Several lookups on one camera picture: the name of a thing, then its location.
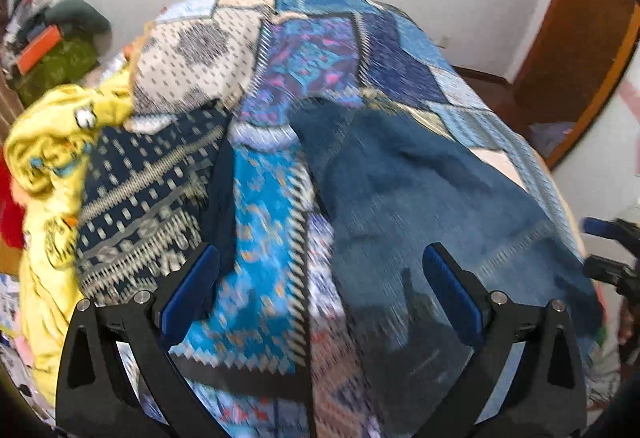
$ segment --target black and white patterned fabric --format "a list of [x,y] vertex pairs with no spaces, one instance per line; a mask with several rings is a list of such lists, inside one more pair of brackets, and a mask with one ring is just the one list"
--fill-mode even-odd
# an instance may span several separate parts
[[221,268],[232,267],[233,202],[221,204],[215,191],[232,183],[229,121],[230,114],[218,107],[180,114],[154,136],[103,130],[79,220],[76,269],[85,296],[111,305],[155,290],[203,240],[204,216],[207,240],[216,243],[210,239],[219,236],[222,246],[233,246],[219,248],[223,261],[231,262]]

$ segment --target red fabric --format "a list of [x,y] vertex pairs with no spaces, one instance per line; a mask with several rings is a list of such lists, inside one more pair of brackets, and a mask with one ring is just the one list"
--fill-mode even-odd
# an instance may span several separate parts
[[0,154],[0,235],[9,246],[22,248],[24,208],[16,204],[11,196],[11,180],[11,172],[6,166],[4,155]]

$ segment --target yellow blanket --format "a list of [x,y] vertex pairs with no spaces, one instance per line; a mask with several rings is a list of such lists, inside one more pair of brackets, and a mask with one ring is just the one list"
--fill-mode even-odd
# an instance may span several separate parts
[[52,405],[69,320],[82,298],[73,264],[88,155],[100,128],[121,125],[130,115],[128,80],[125,70],[98,89],[53,88],[16,119],[4,144],[12,175],[31,196],[23,224],[20,314],[34,381]]

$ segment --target brown door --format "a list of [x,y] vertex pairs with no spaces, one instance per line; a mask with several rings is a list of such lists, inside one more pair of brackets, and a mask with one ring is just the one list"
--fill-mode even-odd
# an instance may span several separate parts
[[621,56],[634,5],[635,0],[552,0],[514,82],[514,99],[528,125],[580,119]]

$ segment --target yellow fabric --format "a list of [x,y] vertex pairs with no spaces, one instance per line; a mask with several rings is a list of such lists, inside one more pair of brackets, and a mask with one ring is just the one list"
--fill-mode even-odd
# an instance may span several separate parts
[[4,157],[31,196],[20,261],[22,333],[33,351],[33,378],[56,401],[62,345],[82,298],[73,267],[88,154],[100,128],[121,125],[131,113],[128,69],[98,89],[61,85],[14,122]]

